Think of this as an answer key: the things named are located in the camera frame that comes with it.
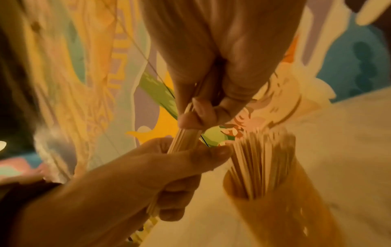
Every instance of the dark sleeve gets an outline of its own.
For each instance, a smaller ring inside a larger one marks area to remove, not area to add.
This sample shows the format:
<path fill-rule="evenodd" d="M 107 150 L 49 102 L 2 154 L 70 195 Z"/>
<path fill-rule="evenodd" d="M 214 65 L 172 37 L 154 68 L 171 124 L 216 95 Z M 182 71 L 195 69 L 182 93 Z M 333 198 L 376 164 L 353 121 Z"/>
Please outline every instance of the dark sleeve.
<path fill-rule="evenodd" d="M 8 238 L 17 213 L 30 201 L 61 184 L 44 180 L 33 184 L 5 184 L 0 186 L 0 246 L 8 246 Z"/>

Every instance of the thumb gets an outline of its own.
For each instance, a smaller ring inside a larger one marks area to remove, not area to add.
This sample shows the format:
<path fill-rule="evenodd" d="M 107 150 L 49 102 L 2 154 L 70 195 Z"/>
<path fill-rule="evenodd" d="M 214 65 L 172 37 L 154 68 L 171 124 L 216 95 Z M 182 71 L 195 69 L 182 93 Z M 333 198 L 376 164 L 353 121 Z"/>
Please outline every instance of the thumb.
<path fill-rule="evenodd" d="M 154 181 L 166 185 L 172 181 L 211 171 L 225 163 L 232 155 L 230 146 L 195 149 L 156 155 L 154 162 Z"/>

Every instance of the white table surface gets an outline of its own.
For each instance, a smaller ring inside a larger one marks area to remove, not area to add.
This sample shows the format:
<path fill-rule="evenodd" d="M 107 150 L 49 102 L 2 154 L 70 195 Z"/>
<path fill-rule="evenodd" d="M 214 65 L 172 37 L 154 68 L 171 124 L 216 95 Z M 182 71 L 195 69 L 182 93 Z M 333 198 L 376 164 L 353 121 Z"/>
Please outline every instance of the white table surface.
<path fill-rule="evenodd" d="M 391 247 L 391 88 L 287 125 L 297 158 L 354 247 Z M 223 166 L 203 176 L 176 223 L 159 222 L 141 247 L 247 247 L 252 237 L 226 198 Z"/>

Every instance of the fingernail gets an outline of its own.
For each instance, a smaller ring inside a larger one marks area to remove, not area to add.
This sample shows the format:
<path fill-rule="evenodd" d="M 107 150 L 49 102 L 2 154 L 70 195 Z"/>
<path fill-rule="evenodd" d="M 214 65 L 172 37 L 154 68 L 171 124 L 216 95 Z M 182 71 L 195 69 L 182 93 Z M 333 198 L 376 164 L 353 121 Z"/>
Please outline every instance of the fingernail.
<path fill-rule="evenodd" d="M 229 146 L 218 146 L 212 149 L 212 152 L 216 157 L 220 159 L 228 159 L 232 155 L 232 150 Z"/>
<path fill-rule="evenodd" d="M 197 114 L 202 117 L 204 115 L 204 110 L 202 109 L 201 103 L 196 98 L 193 98 L 192 101 Z"/>

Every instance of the colorful wall mural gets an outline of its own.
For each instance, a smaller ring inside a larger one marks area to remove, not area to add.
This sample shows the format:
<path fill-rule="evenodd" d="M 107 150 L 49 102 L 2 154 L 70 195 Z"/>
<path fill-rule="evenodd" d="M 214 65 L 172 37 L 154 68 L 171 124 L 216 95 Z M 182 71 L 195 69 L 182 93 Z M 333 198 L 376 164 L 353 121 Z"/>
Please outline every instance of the colorful wall mural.
<path fill-rule="evenodd" d="M 44 119 L 36 143 L 53 158 L 48 163 L 59 170 L 57 180 L 178 131 L 173 83 L 151 45 L 139 3 L 25 0 L 26 45 Z M 245 131 L 389 86 L 384 33 L 358 21 L 378 17 L 371 15 L 352 12 L 343 0 L 308 0 L 270 80 L 233 120 L 207 130 L 203 141 L 224 145 Z"/>

